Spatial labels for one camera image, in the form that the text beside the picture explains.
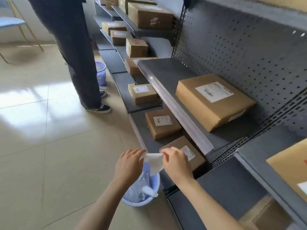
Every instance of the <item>blue chair seat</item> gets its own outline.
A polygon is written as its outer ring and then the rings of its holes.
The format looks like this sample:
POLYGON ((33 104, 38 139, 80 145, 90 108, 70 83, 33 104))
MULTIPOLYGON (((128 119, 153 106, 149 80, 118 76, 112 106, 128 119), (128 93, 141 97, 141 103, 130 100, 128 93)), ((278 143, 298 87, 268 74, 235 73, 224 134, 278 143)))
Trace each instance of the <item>blue chair seat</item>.
POLYGON ((19 26, 25 24, 25 21, 14 17, 0 17, 0 28, 19 26))

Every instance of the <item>person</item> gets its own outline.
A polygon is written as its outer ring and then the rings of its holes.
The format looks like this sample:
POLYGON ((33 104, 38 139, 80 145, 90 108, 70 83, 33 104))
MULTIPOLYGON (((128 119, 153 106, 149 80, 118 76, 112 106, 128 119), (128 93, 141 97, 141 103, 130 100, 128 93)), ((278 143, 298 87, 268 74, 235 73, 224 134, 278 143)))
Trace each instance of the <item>person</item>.
POLYGON ((91 40, 82 3, 85 0, 28 0, 42 24, 54 36, 68 64, 71 80, 82 106, 96 113, 109 113, 101 103, 106 96, 99 90, 91 40))
MULTIPOLYGON (((145 150, 127 150, 115 167, 113 181, 105 192, 82 217, 75 230, 107 230, 121 198, 137 180, 143 168, 140 157, 145 150)), ((197 211, 207 230, 244 230, 221 205, 219 205, 194 179, 188 158, 178 148, 161 151, 164 170, 187 197, 197 211)))

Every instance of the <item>right hand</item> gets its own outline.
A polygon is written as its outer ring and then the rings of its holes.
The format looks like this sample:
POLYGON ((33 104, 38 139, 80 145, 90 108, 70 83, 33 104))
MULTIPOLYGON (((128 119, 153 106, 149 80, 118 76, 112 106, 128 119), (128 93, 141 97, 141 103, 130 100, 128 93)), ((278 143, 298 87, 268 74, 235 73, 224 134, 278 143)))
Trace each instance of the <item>right hand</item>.
POLYGON ((171 147, 162 149, 161 153, 164 154, 164 170, 179 188, 194 180, 188 157, 183 151, 171 147))

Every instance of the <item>chair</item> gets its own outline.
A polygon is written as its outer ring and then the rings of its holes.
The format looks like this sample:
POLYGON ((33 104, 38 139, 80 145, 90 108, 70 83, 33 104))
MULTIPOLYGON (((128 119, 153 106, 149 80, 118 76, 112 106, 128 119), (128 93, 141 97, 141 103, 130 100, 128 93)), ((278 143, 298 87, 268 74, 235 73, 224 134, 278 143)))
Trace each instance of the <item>chair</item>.
MULTIPOLYGON (((21 12, 18 10, 17 6, 15 5, 15 3, 13 2, 13 0, 0 0, 0 8, 8 8, 11 9, 13 12, 14 17, 0 17, 0 29, 1 28, 5 28, 5 27, 12 27, 12 26, 18 26, 19 31, 22 35, 22 37, 25 39, 26 43, 28 45, 29 42, 27 40, 27 38, 25 37, 25 34, 21 28, 21 25, 26 25, 26 27, 28 28, 29 32, 31 33, 31 35, 33 36, 33 39, 35 40, 35 42, 38 44, 38 46, 40 47, 40 49, 44 52, 44 49, 42 48, 42 46, 40 45, 40 42, 38 41, 38 39, 36 38, 36 36, 34 35, 33 31, 31 30, 31 28, 29 27, 29 25, 26 23, 24 17, 22 16, 21 12), (17 10, 17 12, 19 13, 19 15, 21 16, 22 19, 17 18, 16 13, 13 9, 13 7, 15 7, 15 9, 17 10)), ((4 58, 4 56, 0 53, 0 56, 2 57, 2 59, 6 62, 7 60, 4 58)))

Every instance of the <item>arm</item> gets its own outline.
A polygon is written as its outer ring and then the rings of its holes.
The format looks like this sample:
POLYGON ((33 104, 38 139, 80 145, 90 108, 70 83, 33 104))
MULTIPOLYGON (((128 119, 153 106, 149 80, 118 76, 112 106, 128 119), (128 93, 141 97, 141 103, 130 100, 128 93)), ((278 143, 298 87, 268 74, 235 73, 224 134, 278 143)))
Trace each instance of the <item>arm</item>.
POLYGON ((165 148, 164 170, 187 197, 208 230, 244 230, 194 179, 188 158, 178 148, 165 148))
POLYGON ((82 217, 75 230, 107 230, 119 202, 128 188, 142 173, 140 157, 145 150, 128 150, 121 154, 115 168, 113 181, 95 204, 82 217))

